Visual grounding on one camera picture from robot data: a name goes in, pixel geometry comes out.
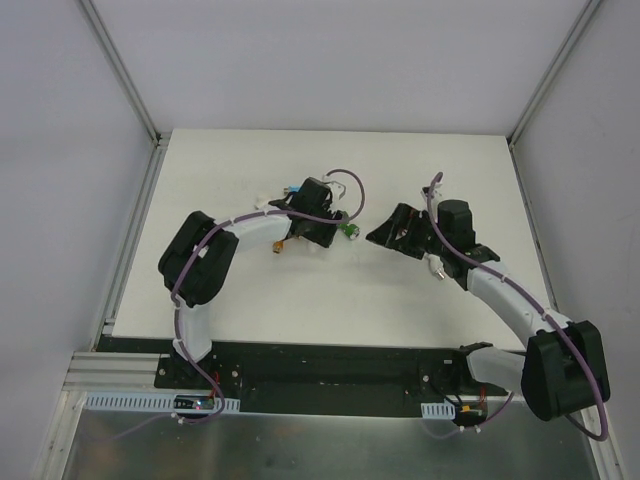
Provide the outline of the second white elbow fitting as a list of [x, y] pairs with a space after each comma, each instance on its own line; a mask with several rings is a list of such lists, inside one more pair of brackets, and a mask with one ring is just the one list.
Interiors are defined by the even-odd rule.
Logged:
[[271, 207], [272, 205], [270, 204], [270, 199], [268, 198], [258, 197], [257, 200], [254, 202], [254, 208], [256, 210], [266, 210], [266, 209], [270, 209]]

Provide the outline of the green faucet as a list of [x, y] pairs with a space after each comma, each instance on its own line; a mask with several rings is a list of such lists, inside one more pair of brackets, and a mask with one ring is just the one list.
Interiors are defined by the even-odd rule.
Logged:
[[342, 223], [338, 225], [338, 229], [351, 241], [360, 235], [360, 228], [353, 223]]

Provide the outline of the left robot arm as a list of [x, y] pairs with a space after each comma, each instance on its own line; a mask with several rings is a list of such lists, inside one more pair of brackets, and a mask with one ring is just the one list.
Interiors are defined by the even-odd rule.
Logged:
[[212, 348], [209, 310], [237, 254], [299, 237], [327, 248], [339, 227], [352, 219], [334, 207], [330, 183], [313, 177], [252, 213], [222, 222], [202, 211], [190, 213], [158, 263], [174, 306], [172, 344], [182, 358], [179, 380], [191, 389], [210, 380], [212, 367], [205, 360]]

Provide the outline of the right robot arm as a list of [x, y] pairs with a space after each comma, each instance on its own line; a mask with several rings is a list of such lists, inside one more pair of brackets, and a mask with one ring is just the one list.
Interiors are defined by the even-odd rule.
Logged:
[[467, 202], [444, 200], [432, 211], [400, 203], [366, 239], [418, 260], [439, 260], [445, 275], [486, 304], [523, 344], [522, 355], [492, 346], [468, 353], [450, 369], [457, 392], [473, 394], [484, 383], [511, 390], [543, 421], [600, 408], [610, 399], [599, 330], [545, 308], [519, 285], [500, 257], [477, 242]]

